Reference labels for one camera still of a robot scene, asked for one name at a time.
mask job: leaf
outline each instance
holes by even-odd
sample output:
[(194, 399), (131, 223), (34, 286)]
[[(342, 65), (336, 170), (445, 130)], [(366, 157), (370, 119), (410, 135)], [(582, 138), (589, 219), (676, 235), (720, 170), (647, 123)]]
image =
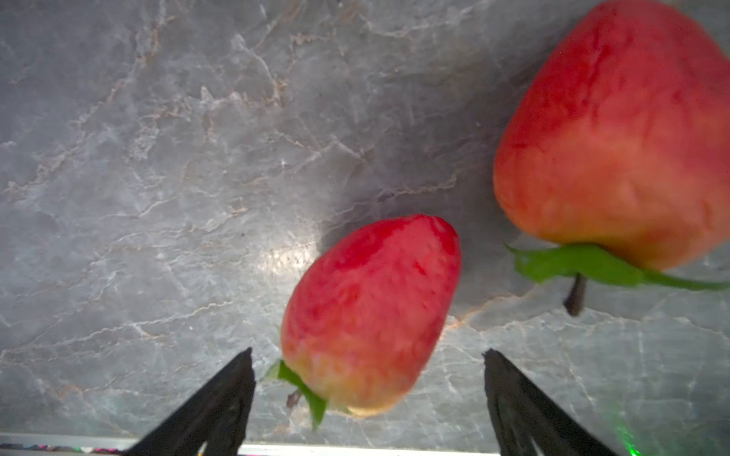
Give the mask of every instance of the leaf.
[(301, 395), (307, 399), (307, 402), (310, 405), (310, 414), (312, 414), (312, 430), (317, 430), (324, 419), (324, 412), (327, 410), (327, 401), (314, 394), (312, 390), (304, 384), (301, 378), (299, 378), (299, 375), (289, 369), (289, 366), (284, 363), (284, 360), (280, 360), (277, 364), (273, 365), (269, 369), (269, 372), (276, 372), (276, 378), (285, 380), (299, 388)]
[(596, 244), (568, 244), (542, 250), (518, 250), (507, 245), (507, 249), (515, 256), (515, 269), (538, 283), (555, 276), (582, 274), (596, 282), (621, 287), (652, 284), (694, 291), (730, 288), (730, 282), (681, 279), (637, 268)]

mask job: stem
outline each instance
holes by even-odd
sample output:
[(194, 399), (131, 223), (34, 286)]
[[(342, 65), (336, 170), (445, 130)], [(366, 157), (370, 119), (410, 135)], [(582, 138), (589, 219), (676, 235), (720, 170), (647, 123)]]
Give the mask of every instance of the stem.
[(293, 409), (299, 403), (299, 399), (301, 399), (301, 390), (297, 388), (296, 391), (286, 396), (286, 408)]
[(588, 279), (584, 275), (575, 275), (573, 288), (570, 289), (568, 297), (563, 301), (563, 305), (571, 317), (577, 317), (583, 311), (583, 301), (585, 300), (585, 288), (587, 285)]

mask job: gray marble countertop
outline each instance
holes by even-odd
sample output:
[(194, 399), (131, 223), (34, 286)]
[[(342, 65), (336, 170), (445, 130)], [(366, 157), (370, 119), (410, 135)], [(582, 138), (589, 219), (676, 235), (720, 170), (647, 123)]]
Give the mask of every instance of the gray marble countertop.
[[(3, 0), (0, 430), (134, 437), (235, 353), (263, 374), (303, 270), (425, 212), (464, 276), (416, 388), (313, 433), (262, 384), (250, 441), (494, 452), (480, 353), (652, 455), (730, 447), (730, 293), (520, 278), (496, 142), (594, 0)], [(730, 2), (679, 1), (730, 50)], [(681, 272), (730, 277), (725, 246)]]

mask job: fruit stem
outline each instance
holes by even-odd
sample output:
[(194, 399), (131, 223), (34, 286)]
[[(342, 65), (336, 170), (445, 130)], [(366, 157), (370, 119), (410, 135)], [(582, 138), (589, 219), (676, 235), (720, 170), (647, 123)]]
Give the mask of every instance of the fruit stem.
[(571, 317), (577, 317), (583, 311), (585, 288), (587, 285), (588, 279), (583, 274), (575, 274), (573, 288), (570, 289), (568, 297), (563, 301), (563, 305)]
[(299, 399), (301, 399), (301, 390), (297, 388), (293, 393), (286, 396), (286, 408), (293, 409), (299, 403)]

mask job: large peach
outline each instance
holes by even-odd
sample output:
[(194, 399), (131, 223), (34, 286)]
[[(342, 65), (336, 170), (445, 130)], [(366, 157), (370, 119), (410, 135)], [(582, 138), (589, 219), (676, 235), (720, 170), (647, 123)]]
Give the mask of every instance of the large peach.
[(730, 236), (730, 61), (676, 9), (609, 0), (555, 49), (499, 145), (523, 231), (666, 269)]
[(428, 362), (460, 270), (458, 236), (438, 217), (355, 231), (296, 286), (281, 328), (284, 361), (332, 406), (388, 410)]

